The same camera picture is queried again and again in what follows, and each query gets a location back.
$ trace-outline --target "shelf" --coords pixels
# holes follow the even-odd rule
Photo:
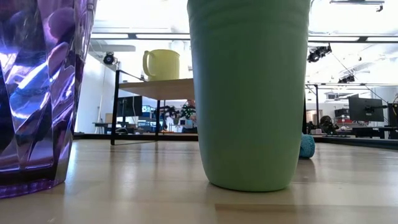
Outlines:
[[[155,100],[195,99],[192,78],[139,83],[121,83],[119,85],[119,89]]]

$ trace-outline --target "desk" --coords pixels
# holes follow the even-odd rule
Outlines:
[[[353,132],[355,137],[380,137],[381,139],[385,139],[386,136],[384,134],[385,131],[398,131],[398,127],[359,127],[353,128]]]
[[[103,129],[103,134],[107,134],[108,131],[111,131],[111,128],[109,128],[109,125],[112,124],[112,123],[97,123],[97,122],[94,122],[93,124],[94,124],[94,127],[101,128],[100,130]]]
[[[116,138],[116,115],[118,113],[118,98],[119,90],[128,91],[141,96],[152,98],[157,100],[156,110],[156,129],[155,129],[155,140],[159,140],[160,132],[160,101],[161,100],[182,100],[182,99],[195,99],[193,91],[193,79],[179,79],[179,80],[164,80],[164,81],[152,81],[152,82],[137,82],[137,83],[119,83],[120,74],[130,75],[122,70],[116,71],[115,77],[115,90],[114,90],[114,102],[113,102],[113,117],[112,117],[112,128],[111,128],[111,145],[114,146]]]

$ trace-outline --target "yellow mug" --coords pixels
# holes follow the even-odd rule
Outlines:
[[[142,66],[149,81],[180,78],[180,55],[173,50],[146,50]]]

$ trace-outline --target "computer monitor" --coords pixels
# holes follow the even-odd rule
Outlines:
[[[142,96],[118,99],[118,117],[142,116]]]
[[[336,118],[343,118],[349,116],[349,109],[338,109],[335,110],[335,117]]]
[[[384,121],[383,102],[378,99],[349,97],[349,118],[353,121]]]

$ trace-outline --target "blue ball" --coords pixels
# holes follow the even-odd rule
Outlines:
[[[311,135],[301,136],[300,157],[311,158],[315,153],[315,140]]]

